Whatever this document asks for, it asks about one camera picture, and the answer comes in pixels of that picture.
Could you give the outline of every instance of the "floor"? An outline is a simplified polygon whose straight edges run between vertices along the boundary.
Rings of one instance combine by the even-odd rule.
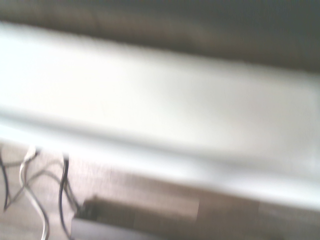
[[[20,161],[25,146],[0,144],[5,163]],[[62,156],[43,150],[28,168],[28,176]],[[59,164],[48,169],[60,178]],[[20,188],[19,167],[8,168],[11,195]],[[173,240],[318,240],[320,212],[275,205],[262,201],[209,192],[162,182],[113,169],[92,159],[70,156],[69,181],[78,202],[94,196],[154,213],[155,217],[136,216],[134,226]],[[41,176],[31,186],[47,211],[50,240],[67,239],[58,211],[59,185]],[[5,185],[0,177],[0,206],[4,204]],[[74,215],[66,199],[64,219],[71,227]],[[4,213],[0,213],[0,240],[40,239],[42,223],[28,199],[22,195]]]

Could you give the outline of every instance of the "wooden floor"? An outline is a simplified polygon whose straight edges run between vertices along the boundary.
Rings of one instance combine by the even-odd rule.
[[[0,144],[5,163],[20,161],[26,148]],[[42,151],[28,169],[28,176],[60,154]],[[58,164],[48,167],[60,178]],[[19,168],[7,169],[11,195],[20,188]],[[136,216],[134,227],[173,240],[319,240],[320,212],[279,206],[206,190],[175,185],[133,175],[87,159],[70,157],[69,181],[78,201],[98,196],[116,203],[142,208],[155,217]],[[65,240],[58,211],[59,184],[47,176],[31,186],[47,211],[50,240]],[[0,177],[0,205],[5,185]],[[68,229],[74,215],[66,199],[63,205]],[[22,195],[5,213],[0,213],[0,240],[35,240],[42,234],[42,222]]]

